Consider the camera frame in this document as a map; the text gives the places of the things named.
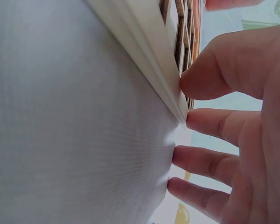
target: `hand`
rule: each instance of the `hand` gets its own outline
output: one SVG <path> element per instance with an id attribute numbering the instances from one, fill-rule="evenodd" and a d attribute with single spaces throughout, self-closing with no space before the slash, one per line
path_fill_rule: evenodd
<path id="1" fill-rule="evenodd" d="M 177 146 L 173 163 L 232 192 L 178 178 L 169 180 L 169 192 L 222 224 L 280 224 L 280 26 L 215 38 L 183 74 L 181 89 L 199 100 L 239 91 L 263 99 L 263 107 L 189 112 L 189 128 L 238 146 L 239 156 Z"/>
<path id="2" fill-rule="evenodd" d="M 264 0 L 205 0 L 208 11 L 258 5 Z"/>

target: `yellow object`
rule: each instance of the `yellow object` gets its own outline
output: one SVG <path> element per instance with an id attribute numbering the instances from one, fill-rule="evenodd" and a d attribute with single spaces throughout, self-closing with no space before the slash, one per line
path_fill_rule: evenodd
<path id="1" fill-rule="evenodd" d="M 189 224 L 190 223 L 190 213 L 186 207 L 179 203 L 177 215 L 175 218 L 175 224 Z"/>

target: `wooden grid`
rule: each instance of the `wooden grid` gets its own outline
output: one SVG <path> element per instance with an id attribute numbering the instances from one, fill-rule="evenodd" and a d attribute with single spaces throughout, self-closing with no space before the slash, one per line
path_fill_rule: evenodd
<path id="1" fill-rule="evenodd" d="M 160 0 L 164 22 L 170 10 L 178 14 L 174 56 L 180 76 L 196 60 L 199 51 L 200 4 L 198 0 Z M 186 98 L 188 109 L 193 109 L 194 100 Z"/>

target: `white frame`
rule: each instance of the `white frame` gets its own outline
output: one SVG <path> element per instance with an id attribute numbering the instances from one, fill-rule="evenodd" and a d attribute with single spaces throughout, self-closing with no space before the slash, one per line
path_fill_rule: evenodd
<path id="1" fill-rule="evenodd" d="M 188 113 L 157 1 L 86 0 L 122 44 L 180 124 Z"/>

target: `finger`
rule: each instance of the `finger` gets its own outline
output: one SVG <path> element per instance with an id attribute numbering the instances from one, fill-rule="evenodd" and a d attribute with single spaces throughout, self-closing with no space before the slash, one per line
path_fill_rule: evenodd
<path id="1" fill-rule="evenodd" d="M 264 0 L 206 0 L 205 7 L 208 11 L 255 6 Z"/>
<path id="2" fill-rule="evenodd" d="M 260 112 L 255 111 L 196 109 L 188 113 L 187 127 L 238 147 L 238 137 L 244 123 L 259 116 Z"/>
<path id="3" fill-rule="evenodd" d="M 168 181 L 167 188 L 172 195 L 217 222 L 229 198 L 224 192 L 203 188 L 176 177 Z"/>
<path id="4" fill-rule="evenodd" d="M 269 75 L 280 59 L 280 26 L 216 37 L 183 73 L 180 86 L 194 99 L 213 99 L 233 91 L 263 98 Z"/>
<path id="5" fill-rule="evenodd" d="M 190 173 L 221 181 L 232 187 L 232 176 L 238 167 L 238 156 L 205 148 L 177 146 L 172 163 Z"/>

